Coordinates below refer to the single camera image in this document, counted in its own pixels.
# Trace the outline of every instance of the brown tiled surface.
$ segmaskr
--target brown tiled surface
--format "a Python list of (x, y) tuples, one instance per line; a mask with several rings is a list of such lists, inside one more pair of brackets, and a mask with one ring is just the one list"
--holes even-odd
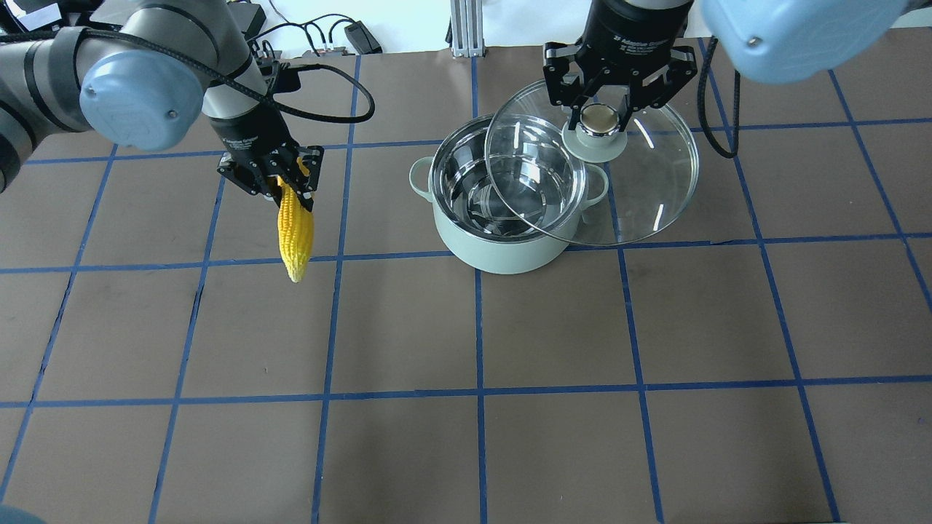
[[(695, 134), (677, 223), (515, 276), (451, 256), (406, 180), (473, 115), (448, 51), (359, 59), (377, 115), (352, 135), (287, 117), (329, 146), (301, 284), (274, 204), (223, 184), (212, 221), (206, 121), (157, 157), (49, 138), (0, 196), (0, 502), (50, 523), (927, 521), (930, 44), (893, 31), (837, 71), (870, 165), (828, 74), (747, 82), (758, 128), (737, 161)], [(539, 67), (491, 48), (477, 112)], [(278, 98), (351, 109), (338, 77), (302, 81)], [(691, 126), (694, 98), (673, 102)]]

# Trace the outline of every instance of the pot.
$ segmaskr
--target pot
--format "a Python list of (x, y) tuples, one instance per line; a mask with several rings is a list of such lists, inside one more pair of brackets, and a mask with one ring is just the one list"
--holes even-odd
[[(521, 147), (493, 157), (492, 171), (519, 170), (510, 186), (495, 187), (485, 157), (491, 116), (479, 117), (451, 133), (433, 157), (411, 166), (409, 182), (432, 204), (433, 221), (446, 247), (460, 260), (489, 273), (516, 274), (537, 269), (569, 245), (583, 212), (609, 192), (601, 168), (573, 157), (559, 141), (560, 130), (535, 117), (514, 119)], [(425, 176), (423, 171), (429, 167)], [(599, 193), (586, 198), (589, 174), (599, 179)], [(418, 180), (427, 180), (421, 188)], [(513, 208), (502, 201), (509, 193)]]

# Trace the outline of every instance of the white wall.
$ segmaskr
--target white wall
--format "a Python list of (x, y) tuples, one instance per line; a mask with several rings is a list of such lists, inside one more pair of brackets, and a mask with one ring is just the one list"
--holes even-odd
[[(269, 8), (269, 0), (253, 0), (266, 9), (266, 27), (281, 22)], [(342, 0), (321, 7), (322, 3), (307, 0), (272, 0), (279, 11), (290, 21), (303, 22), (338, 9), (343, 14), (365, 22), (366, 27), (378, 38), (385, 52), (408, 52), (438, 50), (446, 48), (446, 27), (450, 18), (448, 0)], [(708, 29), (699, 15), (696, 0), (690, 13), (687, 36), (708, 36)], [(586, 14), (591, 0), (484, 0), (483, 16), (487, 46), (536, 46), (547, 41), (573, 42), (583, 32)], [(330, 24), (338, 18), (321, 21), (326, 33)], [(932, 8), (913, 11), (900, 18), (895, 27), (932, 25)], [(320, 37), (313, 33), (318, 47)], [(285, 57), (297, 56), (308, 49), (307, 40), (301, 30), (281, 29), (268, 36), (276, 49), (284, 51)], [(348, 44), (343, 30), (334, 31), (337, 46)]]

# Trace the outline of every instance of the lid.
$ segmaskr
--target lid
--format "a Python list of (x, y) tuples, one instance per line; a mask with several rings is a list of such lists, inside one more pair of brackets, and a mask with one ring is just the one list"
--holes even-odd
[[(642, 108), (625, 130), (618, 129), (617, 109), (624, 107), (625, 94), (625, 87), (602, 88), (572, 131), (568, 110), (550, 103), (543, 80), (505, 103), (489, 122), (485, 151), (494, 168), (489, 170), (492, 185), (505, 206), (532, 228), (583, 245), (638, 241), (672, 224), (695, 191), (695, 141), (669, 105)], [(523, 124), (530, 119), (537, 122), (533, 129)], [(544, 133), (546, 141), (541, 127), (550, 131)], [(554, 136), (552, 130), (562, 132)], [(592, 165), (573, 183), (562, 185), (572, 190), (559, 192), (542, 184), (562, 180), (550, 160), (557, 151), (604, 168), (608, 191), (601, 170)], [(541, 216), (554, 214), (551, 208), (572, 210), (569, 222), (541, 221)]]

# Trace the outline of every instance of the white pot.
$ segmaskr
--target white pot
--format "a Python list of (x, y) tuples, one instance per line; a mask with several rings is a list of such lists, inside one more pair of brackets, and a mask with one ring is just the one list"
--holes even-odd
[[(535, 231), (525, 240), (495, 241), (480, 238), (461, 228), (444, 214), (431, 191), (422, 189), (416, 182), (416, 178), (419, 176), (421, 180), (430, 180), (420, 174), (427, 166), (431, 167), (430, 177), (439, 176), (440, 173), (433, 166), (433, 161), (433, 157), (425, 157), (415, 162), (411, 166), (411, 172), (408, 176), (409, 182), (416, 193), (432, 204), (433, 222), (437, 226), (437, 232), (446, 247), (466, 264), (489, 273), (503, 275), (523, 273), (547, 264), (560, 253), (563, 253), (563, 250), (569, 245), (568, 242), (558, 240), (539, 231)], [(601, 178), (602, 191), (593, 199), (583, 200), (560, 228), (551, 231), (556, 237), (572, 238), (583, 211), (601, 202), (609, 192), (609, 177), (606, 173), (594, 165), (587, 165), (586, 169)]]

